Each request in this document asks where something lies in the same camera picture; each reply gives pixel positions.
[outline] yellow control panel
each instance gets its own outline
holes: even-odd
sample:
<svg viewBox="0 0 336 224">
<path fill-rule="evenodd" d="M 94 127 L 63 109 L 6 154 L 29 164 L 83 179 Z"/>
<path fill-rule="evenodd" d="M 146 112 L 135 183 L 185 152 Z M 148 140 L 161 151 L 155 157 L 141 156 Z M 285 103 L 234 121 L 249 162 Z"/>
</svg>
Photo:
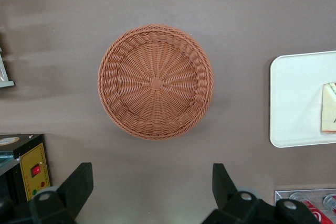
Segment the yellow control panel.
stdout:
<svg viewBox="0 0 336 224">
<path fill-rule="evenodd" d="M 22 155 L 20 166 L 27 200 L 30 200 L 39 190 L 50 187 L 43 143 Z"/>
</svg>

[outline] red label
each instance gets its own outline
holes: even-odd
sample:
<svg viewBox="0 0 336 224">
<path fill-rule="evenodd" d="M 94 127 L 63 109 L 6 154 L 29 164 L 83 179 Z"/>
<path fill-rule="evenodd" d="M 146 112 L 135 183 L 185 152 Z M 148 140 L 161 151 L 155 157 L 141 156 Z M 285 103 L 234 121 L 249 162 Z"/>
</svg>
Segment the red label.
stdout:
<svg viewBox="0 0 336 224">
<path fill-rule="evenodd" d="M 313 213 L 313 215 L 321 222 L 322 224 L 333 224 L 333 222 L 324 215 L 318 208 L 316 208 L 309 200 L 301 201 L 309 210 Z"/>
<path fill-rule="evenodd" d="M 331 210 L 332 210 L 332 212 L 336 215 L 336 209 L 335 209 L 335 208 L 332 208 Z"/>
</svg>

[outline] screw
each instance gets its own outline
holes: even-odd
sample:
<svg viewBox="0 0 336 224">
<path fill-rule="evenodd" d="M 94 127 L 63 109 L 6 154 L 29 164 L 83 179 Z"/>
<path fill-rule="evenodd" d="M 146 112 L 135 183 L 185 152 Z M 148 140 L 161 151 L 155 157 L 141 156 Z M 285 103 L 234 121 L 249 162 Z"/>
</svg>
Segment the screw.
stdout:
<svg viewBox="0 0 336 224">
<path fill-rule="evenodd" d="M 241 198 L 244 200 L 252 200 L 252 196 L 248 193 L 242 193 Z"/>
<path fill-rule="evenodd" d="M 297 209 L 297 206 L 292 201 L 289 201 L 289 200 L 286 200 L 284 202 L 284 206 L 291 210 Z"/>
</svg>

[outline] black machine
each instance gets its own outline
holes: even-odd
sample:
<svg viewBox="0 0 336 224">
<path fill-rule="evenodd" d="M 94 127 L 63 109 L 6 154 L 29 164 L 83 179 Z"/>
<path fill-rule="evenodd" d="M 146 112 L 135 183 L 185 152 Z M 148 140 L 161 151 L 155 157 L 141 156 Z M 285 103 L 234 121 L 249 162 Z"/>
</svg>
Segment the black machine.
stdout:
<svg viewBox="0 0 336 224">
<path fill-rule="evenodd" d="M 14 206 L 0 201 L 0 224 L 75 224 L 93 190 L 92 165 L 82 163 L 58 188 Z M 281 199 L 273 207 L 247 191 L 238 191 L 223 164 L 213 166 L 213 194 L 218 206 L 202 224 L 319 224 L 302 203 Z"/>
<path fill-rule="evenodd" d="M 19 205 L 50 185 L 44 136 L 0 135 L 0 199 Z"/>
<path fill-rule="evenodd" d="M 218 209 L 202 224 L 320 224 L 296 200 L 281 199 L 273 207 L 252 193 L 238 191 L 223 164 L 213 165 L 212 190 Z"/>
<path fill-rule="evenodd" d="M 92 164 L 82 163 L 56 191 L 44 191 L 18 206 L 10 199 L 0 200 L 0 223 L 75 224 L 92 190 Z"/>
</svg>

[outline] red power switch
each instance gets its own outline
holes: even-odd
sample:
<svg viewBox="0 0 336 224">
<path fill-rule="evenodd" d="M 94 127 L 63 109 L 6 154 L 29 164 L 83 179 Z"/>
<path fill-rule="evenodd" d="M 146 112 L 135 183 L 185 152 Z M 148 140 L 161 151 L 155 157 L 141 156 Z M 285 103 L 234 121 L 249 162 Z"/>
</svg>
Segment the red power switch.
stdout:
<svg viewBox="0 0 336 224">
<path fill-rule="evenodd" d="M 32 169 L 32 177 L 34 178 L 37 174 L 41 172 L 39 164 L 35 165 Z"/>
</svg>

